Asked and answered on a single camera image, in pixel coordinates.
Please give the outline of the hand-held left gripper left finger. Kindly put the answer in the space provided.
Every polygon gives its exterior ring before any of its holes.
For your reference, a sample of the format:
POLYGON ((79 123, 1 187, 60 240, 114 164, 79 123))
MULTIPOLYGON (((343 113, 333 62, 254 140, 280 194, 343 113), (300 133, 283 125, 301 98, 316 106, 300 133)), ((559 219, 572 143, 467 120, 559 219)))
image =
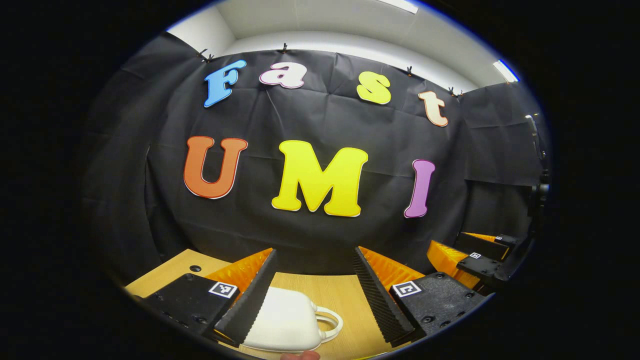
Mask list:
POLYGON ((235 262, 184 250, 132 281, 144 310, 202 340, 238 347, 256 321, 278 267, 266 248, 235 262))

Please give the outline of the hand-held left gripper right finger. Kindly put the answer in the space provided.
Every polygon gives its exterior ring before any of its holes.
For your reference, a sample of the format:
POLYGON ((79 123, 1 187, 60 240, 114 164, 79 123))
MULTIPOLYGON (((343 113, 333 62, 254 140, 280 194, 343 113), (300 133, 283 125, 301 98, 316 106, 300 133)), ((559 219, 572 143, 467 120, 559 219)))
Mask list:
POLYGON ((352 266, 384 341, 393 347, 438 337, 487 302, 445 272, 424 275, 363 246, 354 249, 352 266))

